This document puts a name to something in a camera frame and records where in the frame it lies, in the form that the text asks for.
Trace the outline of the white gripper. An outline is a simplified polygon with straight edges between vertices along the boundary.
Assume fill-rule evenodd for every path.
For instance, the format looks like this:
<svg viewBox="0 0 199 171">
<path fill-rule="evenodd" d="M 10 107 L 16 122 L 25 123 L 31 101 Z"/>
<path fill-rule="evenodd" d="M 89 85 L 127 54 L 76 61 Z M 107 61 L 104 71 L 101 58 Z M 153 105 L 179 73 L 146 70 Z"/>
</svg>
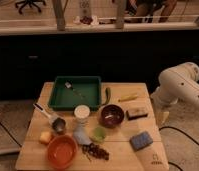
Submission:
<svg viewBox="0 0 199 171">
<path fill-rule="evenodd" d="M 166 122 L 170 112 L 166 107 L 161 107 L 160 105 L 155 104 L 154 114 L 157 126 L 161 127 Z"/>
</svg>

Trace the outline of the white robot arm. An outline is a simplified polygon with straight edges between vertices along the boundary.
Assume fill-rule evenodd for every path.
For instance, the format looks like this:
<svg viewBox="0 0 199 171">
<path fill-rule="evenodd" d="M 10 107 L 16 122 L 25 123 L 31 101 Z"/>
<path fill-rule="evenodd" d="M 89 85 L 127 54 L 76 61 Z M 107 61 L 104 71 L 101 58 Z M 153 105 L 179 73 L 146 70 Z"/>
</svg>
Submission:
<svg viewBox="0 0 199 171">
<path fill-rule="evenodd" d="M 168 107 L 179 99 L 190 103 L 199 111 L 199 66 L 185 62 L 163 70 L 158 77 L 159 86 L 150 95 L 154 104 L 156 124 L 162 126 L 169 116 Z"/>
</svg>

